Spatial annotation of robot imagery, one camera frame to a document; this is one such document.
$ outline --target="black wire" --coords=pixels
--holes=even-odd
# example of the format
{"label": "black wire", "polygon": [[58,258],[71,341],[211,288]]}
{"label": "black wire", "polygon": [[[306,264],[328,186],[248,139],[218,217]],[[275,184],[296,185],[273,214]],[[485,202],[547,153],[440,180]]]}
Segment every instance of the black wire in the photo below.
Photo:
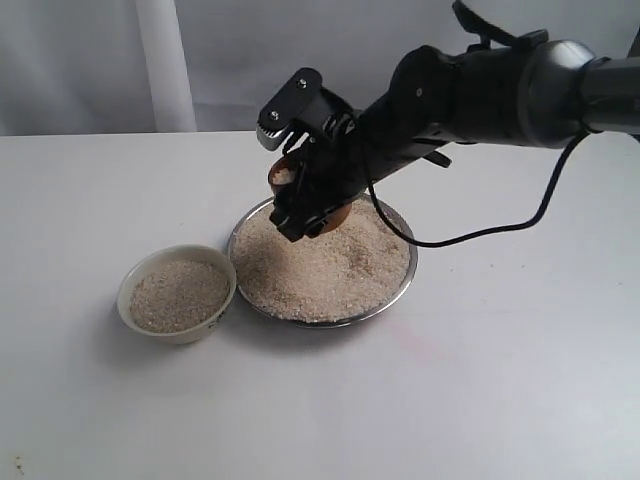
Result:
{"label": "black wire", "polygon": [[558,158],[555,168],[553,169],[553,173],[551,174],[551,178],[549,179],[549,183],[547,185],[547,189],[544,192],[544,196],[542,197],[542,202],[540,202],[540,206],[536,211],[535,215],[531,217],[526,222],[515,223],[511,225],[502,225],[499,227],[491,227],[485,228],[483,230],[478,230],[476,232],[467,233],[466,235],[461,235],[459,237],[450,238],[448,240],[442,240],[439,242],[421,242],[412,238],[402,232],[398,227],[396,227],[389,217],[385,214],[384,210],[380,206],[380,202],[378,202],[378,197],[376,196],[376,192],[373,188],[373,180],[371,178],[371,170],[369,169],[369,164],[367,162],[367,158],[364,152],[364,139],[362,137],[362,132],[360,128],[358,128],[358,119],[355,115],[351,114],[351,119],[355,124],[356,134],[358,135],[358,144],[360,148],[360,157],[362,161],[362,169],[364,171],[365,179],[367,181],[367,187],[369,188],[369,195],[371,196],[371,202],[373,203],[376,212],[385,223],[387,227],[391,229],[393,233],[395,233],[398,237],[402,238],[405,242],[410,243],[411,245],[415,245],[417,247],[423,248],[442,248],[448,247],[450,245],[455,245],[457,243],[466,242],[467,240],[472,240],[474,238],[483,237],[485,235],[492,235],[494,233],[503,233],[503,232],[515,232],[518,230],[525,230],[527,228],[531,228],[536,225],[542,217],[544,216],[547,208],[549,207],[549,202],[551,202],[551,197],[553,196],[553,192],[556,189],[556,185],[558,184],[558,180],[560,179],[560,174],[562,173],[562,169],[564,168],[567,160],[573,150],[584,140],[587,136],[589,136],[589,132],[583,131],[578,133],[565,147],[562,151],[562,154]]}

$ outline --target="table surface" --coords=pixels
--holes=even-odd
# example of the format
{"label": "table surface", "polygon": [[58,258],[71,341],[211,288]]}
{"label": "table surface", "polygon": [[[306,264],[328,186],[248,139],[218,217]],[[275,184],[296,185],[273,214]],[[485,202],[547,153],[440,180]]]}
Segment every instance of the table surface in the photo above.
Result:
{"label": "table surface", "polygon": [[[521,221],[557,151],[451,146],[380,196],[422,239]],[[361,325],[238,297],[187,347],[130,332],[147,254],[223,247],[268,195],[251,133],[0,139],[0,478],[640,478],[640,145],[587,139],[533,230],[421,251]]]}

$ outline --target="small cup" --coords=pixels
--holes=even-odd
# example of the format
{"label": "small cup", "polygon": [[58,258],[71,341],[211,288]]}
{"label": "small cup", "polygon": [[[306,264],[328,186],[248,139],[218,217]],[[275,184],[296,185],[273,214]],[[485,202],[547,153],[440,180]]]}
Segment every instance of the small cup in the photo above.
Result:
{"label": "small cup", "polygon": [[[140,328],[136,325],[131,315],[131,294],[133,293],[133,290],[142,279],[156,272],[163,265],[179,260],[209,263],[224,272],[227,276],[227,280],[229,281],[229,293],[227,294],[224,303],[211,317],[187,330],[175,333],[154,333]],[[124,280],[122,280],[122,283],[120,284],[120,289],[118,290],[118,313],[120,313],[122,321],[130,329],[142,335],[153,337],[165,343],[191,343],[196,340],[200,340],[215,329],[218,325],[218,320],[229,306],[235,291],[236,270],[224,253],[216,250],[215,248],[202,245],[177,245],[149,255],[133,267],[124,277]]]}

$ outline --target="stainless steel bowl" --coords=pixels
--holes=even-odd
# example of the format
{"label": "stainless steel bowl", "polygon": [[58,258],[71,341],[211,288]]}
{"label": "stainless steel bowl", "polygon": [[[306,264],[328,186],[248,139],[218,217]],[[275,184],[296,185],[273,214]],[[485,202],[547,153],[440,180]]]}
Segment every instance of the stainless steel bowl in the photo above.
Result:
{"label": "stainless steel bowl", "polygon": [[[365,200],[370,201],[368,195],[363,195],[362,198],[365,199]],[[233,229],[233,232],[231,232],[231,237],[229,238],[229,243],[227,244],[227,254],[229,255],[230,258],[232,257],[233,246],[235,245],[236,237],[238,235],[238,232],[240,231],[240,228],[242,228],[242,226],[244,225],[244,223],[247,220],[249,220],[251,217],[253,217],[256,213],[258,213],[263,208],[266,208],[267,206],[269,206],[272,202],[273,202],[273,197],[265,200],[264,202],[259,203],[254,208],[252,208],[249,211],[249,213],[247,213],[244,217],[242,217],[242,219],[238,222],[238,224]],[[413,232],[409,228],[409,225],[407,225],[407,222],[404,221],[404,219],[400,216],[400,214],[398,212],[396,212],[393,208],[391,208],[389,205],[387,205],[386,203],[384,203],[382,201],[380,201],[380,205],[382,206],[382,208],[385,211],[385,213],[389,216],[389,218],[404,233],[406,233],[406,234],[408,234],[410,236],[413,236]],[[263,309],[261,309],[257,305],[254,305],[251,302],[251,300],[249,299],[249,297],[247,297],[247,295],[242,290],[242,285],[240,285],[240,282],[238,282],[238,290],[240,291],[240,295],[242,295],[242,297],[247,302],[249,302],[249,304],[255,310],[257,310],[258,312],[262,313],[263,315],[265,315],[265,316],[267,316],[267,317],[269,317],[271,319],[290,322],[290,323],[293,323],[293,324],[298,325],[298,326],[303,327],[303,328],[320,328],[320,329],[339,328],[339,327],[346,327],[347,325],[353,325],[354,323],[361,322],[362,320],[366,320],[367,318],[371,318],[374,315],[379,314],[380,312],[386,310],[391,305],[393,305],[402,296],[402,294],[407,291],[407,288],[409,288],[409,285],[411,284],[411,281],[413,280],[413,277],[416,274],[417,266],[418,266],[418,249],[417,249],[417,247],[415,245],[409,245],[409,267],[407,268],[407,274],[404,277],[404,280],[402,280],[402,283],[400,284],[400,287],[398,288],[398,291],[396,293],[394,293],[393,296],[389,300],[387,300],[386,302],[382,303],[381,305],[378,305],[375,308],[372,308],[371,310],[363,312],[363,313],[361,313],[359,315],[352,315],[350,317],[346,317],[346,318],[343,318],[341,320],[337,320],[335,322],[313,322],[313,323],[310,323],[310,322],[303,322],[302,320],[294,320],[294,319],[275,317],[275,316],[271,315],[270,313],[264,311]]]}

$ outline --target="white backdrop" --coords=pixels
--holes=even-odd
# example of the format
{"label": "white backdrop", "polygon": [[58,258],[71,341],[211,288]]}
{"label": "white backdrop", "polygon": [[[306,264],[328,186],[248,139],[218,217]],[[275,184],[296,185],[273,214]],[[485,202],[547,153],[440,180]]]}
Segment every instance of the white backdrop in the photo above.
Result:
{"label": "white backdrop", "polygon": [[[364,107],[407,51],[465,48],[451,3],[6,0],[0,134],[250,129],[300,66]],[[626,55],[640,24],[637,0],[468,4],[513,33],[548,28],[601,55]]]}

